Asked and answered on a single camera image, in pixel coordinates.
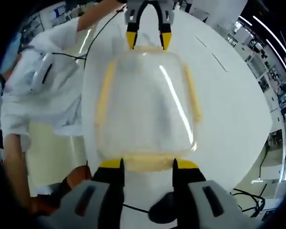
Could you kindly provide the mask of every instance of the white wall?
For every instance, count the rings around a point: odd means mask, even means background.
[[[248,0],[193,0],[190,13],[199,8],[209,13],[206,24],[230,29],[237,21]]]
[[[241,44],[244,44],[245,41],[250,37],[250,40],[252,37],[250,36],[250,33],[245,29],[245,27],[240,27],[239,30],[234,35],[234,38],[237,39],[237,41]]]

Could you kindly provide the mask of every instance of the black wire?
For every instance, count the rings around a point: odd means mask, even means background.
[[[62,53],[62,52],[52,52],[52,54],[69,56],[69,57],[75,58],[76,60],[77,59],[79,59],[79,60],[86,60],[86,58],[78,57],[78,56],[72,56],[72,55],[69,55],[69,54]]]
[[[262,162],[261,162],[261,164],[260,164],[260,166],[259,166],[259,175],[258,175],[258,178],[261,178],[262,165],[263,165],[263,163],[264,163],[264,161],[265,161],[265,159],[266,159],[267,153],[268,153],[268,151],[266,150],[265,156],[264,156],[264,158],[263,158],[263,160],[262,160]]]
[[[85,173],[85,176],[86,176],[86,180],[88,180],[88,160],[86,161],[86,173]]]
[[[237,196],[237,195],[249,196],[255,202],[255,207],[244,209],[244,210],[242,210],[242,212],[246,212],[246,211],[250,211],[250,210],[255,209],[255,212],[251,215],[251,217],[253,218],[253,217],[256,217],[264,209],[266,200],[263,197],[261,197],[262,194],[260,196],[257,196],[257,195],[248,193],[246,191],[243,191],[243,190],[240,190],[237,188],[234,188],[234,190],[237,191],[238,193],[234,193],[232,196]],[[259,202],[257,201],[257,199],[262,200],[261,205],[259,205]]]
[[[40,20],[40,23],[41,23],[42,29],[43,29],[43,31],[44,31],[44,26],[43,26],[42,20],[41,20],[41,18],[40,18],[40,13],[39,13],[39,12],[38,12],[38,17],[39,17],[39,20]]]
[[[263,190],[262,190],[261,194],[259,194],[259,196],[260,196],[260,197],[261,197],[261,196],[262,196],[262,194],[264,193],[264,191],[265,191],[265,189],[266,189],[267,185],[268,185],[268,184],[265,184],[265,186],[264,186],[264,188],[263,188]]]
[[[116,15],[118,15],[126,6],[127,6],[127,4],[124,5],[122,9],[120,9],[119,11],[117,11],[116,14],[113,15],[113,17],[110,18],[110,19],[106,22],[106,24],[101,28],[101,30],[98,32],[98,34],[95,36],[95,38],[94,38],[94,39],[92,40],[92,42],[90,43],[89,48],[88,48],[88,51],[87,51],[87,55],[88,55],[88,53],[89,53],[89,50],[90,50],[90,48],[91,48],[93,42],[94,42],[95,39],[100,35],[100,33],[103,31],[103,29],[106,27],[106,25],[108,25],[108,23],[109,23]],[[84,62],[84,68],[86,67],[86,61],[87,61],[87,58],[85,59],[85,62]]]
[[[127,207],[127,208],[130,208],[130,209],[133,209],[133,210],[136,210],[136,211],[140,211],[140,212],[143,212],[143,213],[149,213],[149,211],[146,211],[146,210],[143,210],[143,209],[140,209],[140,208],[135,208],[133,206],[129,206],[127,204],[123,204],[124,207]]]

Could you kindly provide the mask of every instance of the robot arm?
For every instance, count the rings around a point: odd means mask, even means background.
[[[125,21],[127,27],[127,41],[131,49],[134,48],[138,30],[140,27],[141,15],[145,7],[150,4],[156,9],[159,19],[160,40],[164,50],[167,50],[171,40],[171,25],[174,21],[174,1],[173,0],[128,0]]]
[[[123,159],[105,161],[92,181],[78,185],[56,212],[42,220],[58,229],[119,229],[123,187]],[[233,196],[216,182],[206,181],[191,161],[174,160],[173,187],[178,229],[256,229],[261,224],[243,214]],[[86,211],[79,216],[76,212],[82,206]]]

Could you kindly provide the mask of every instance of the desk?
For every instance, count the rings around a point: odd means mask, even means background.
[[[206,179],[231,190],[247,174],[263,148],[272,124],[269,109],[256,78],[233,47],[190,14],[174,12],[169,51],[178,53],[188,63],[203,112],[197,151],[185,159],[197,163]],[[96,34],[111,17],[99,22]],[[157,22],[155,10],[147,7],[141,17],[137,45],[160,45]],[[87,54],[82,123],[92,174],[101,161],[94,133],[95,106],[107,64],[128,49],[125,33],[124,15],[120,13],[100,33]],[[125,203],[148,210],[173,189],[171,175],[171,171],[126,172]]]

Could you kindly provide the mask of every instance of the transparent container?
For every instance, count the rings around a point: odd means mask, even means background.
[[[179,57],[141,48],[109,64],[97,108],[97,148],[128,170],[160,171],[197,148],[194,80]]]

